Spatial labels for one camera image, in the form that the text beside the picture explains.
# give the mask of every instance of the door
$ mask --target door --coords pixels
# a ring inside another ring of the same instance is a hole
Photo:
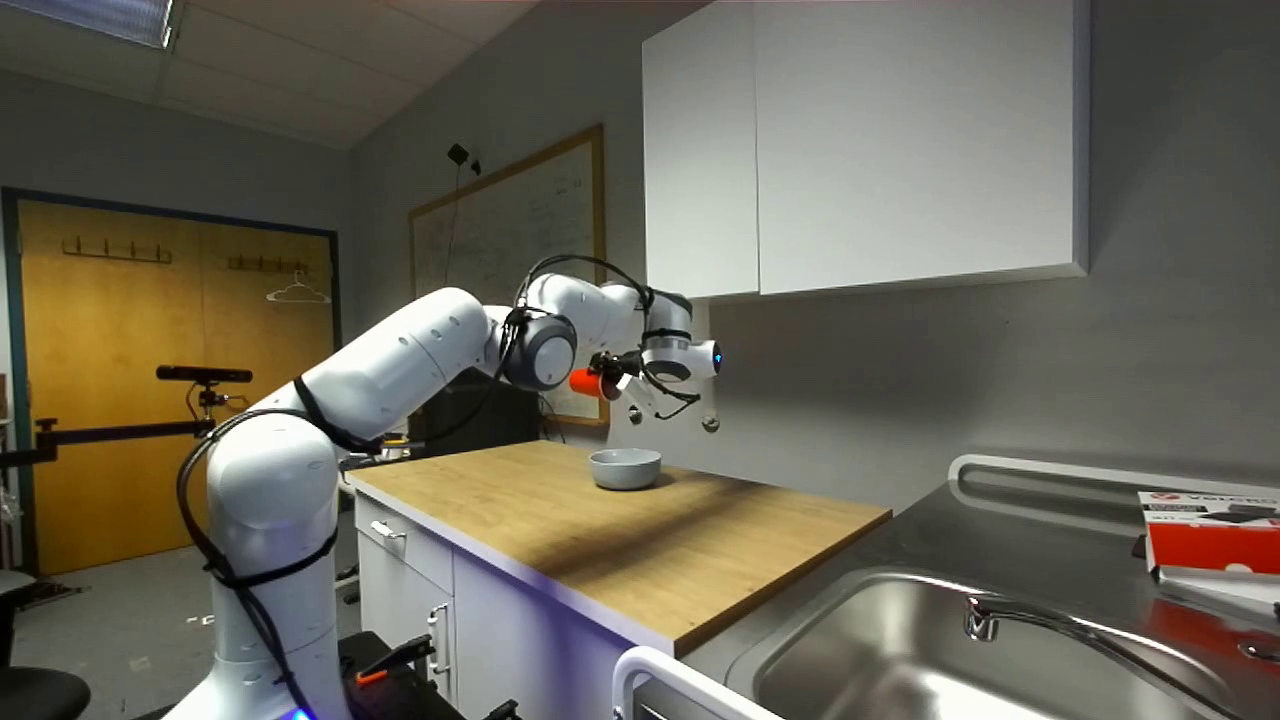
[[[28,416],[57,416],[57,431],[229,416],[333,351],[322,231],[18,199],[16,244]],[[158,366],[251,379],[201,403],[195,383],[154,379]],[[182,548],[170,476],[192,442],[83,442],[33,466],[38,572]]]

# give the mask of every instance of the white robotic arm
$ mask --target white robotic arm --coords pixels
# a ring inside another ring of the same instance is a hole
[[[591,356],[603,395],[720,373],[717,346],[687,346],[687,305],[641,286],[530,275],[512,308],[439,289],[391,314],[299,379],[215,430],[178,474],[178,502],[207,454],[207,557],[215,662],[170,720],[346,720],[334,662],[334,448],[372,454],[463,370],[559,388]]]

